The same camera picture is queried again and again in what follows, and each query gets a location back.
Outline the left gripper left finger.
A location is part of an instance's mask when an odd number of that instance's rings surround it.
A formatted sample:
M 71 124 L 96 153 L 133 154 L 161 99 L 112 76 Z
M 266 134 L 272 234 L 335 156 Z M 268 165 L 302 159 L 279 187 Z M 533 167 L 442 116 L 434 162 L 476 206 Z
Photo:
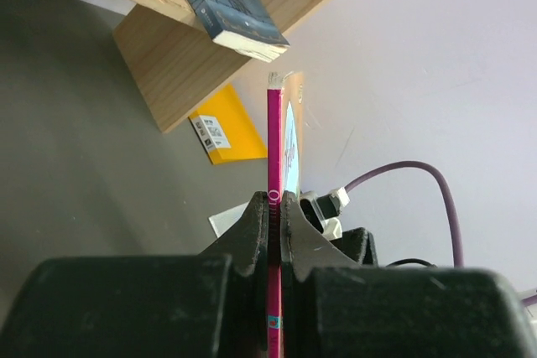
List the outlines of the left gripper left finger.
M 39 264 L 1 329 L 4 357 L 260 357 L 268 197 L 197 255 L 62 257 Z

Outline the orange Othello picture book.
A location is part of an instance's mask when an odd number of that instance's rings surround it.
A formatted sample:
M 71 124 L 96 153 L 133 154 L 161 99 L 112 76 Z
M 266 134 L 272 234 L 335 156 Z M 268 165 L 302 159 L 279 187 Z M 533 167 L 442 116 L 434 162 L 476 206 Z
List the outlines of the orange Othello picture book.
M 268 356 L 282 357 L 283 306 L 280 204 L 284 192 L 300 194 L 301 107 L 304 76 L 271 73 L 267 89 Z

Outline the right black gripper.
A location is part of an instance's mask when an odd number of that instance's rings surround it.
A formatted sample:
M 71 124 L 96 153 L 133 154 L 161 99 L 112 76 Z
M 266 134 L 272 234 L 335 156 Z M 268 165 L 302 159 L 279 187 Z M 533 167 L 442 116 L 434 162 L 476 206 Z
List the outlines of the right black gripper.
M 341 238 L 331 241 L 331 244 L 361 266 L 378 266 L 373 233 L 363 227 L 344 231 Z

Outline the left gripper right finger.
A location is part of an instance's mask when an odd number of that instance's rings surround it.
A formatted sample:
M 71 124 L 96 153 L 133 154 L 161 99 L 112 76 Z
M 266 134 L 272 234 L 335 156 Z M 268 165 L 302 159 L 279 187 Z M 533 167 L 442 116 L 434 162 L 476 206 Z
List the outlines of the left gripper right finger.
M 361 265 L 308 222 L 294 194 L 280 215 L 286 356 L 535 356 L 527 314 L 496 273 Z

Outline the dark Nineteen Eighty-Four book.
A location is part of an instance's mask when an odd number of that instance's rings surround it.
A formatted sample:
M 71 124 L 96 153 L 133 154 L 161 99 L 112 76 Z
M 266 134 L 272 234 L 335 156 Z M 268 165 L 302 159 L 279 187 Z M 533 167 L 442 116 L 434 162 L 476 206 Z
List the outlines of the dark Nineteen Eighty-Four book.
M 289 48 L 261 0 L 188 2 L 215 44 L 267 63 Z

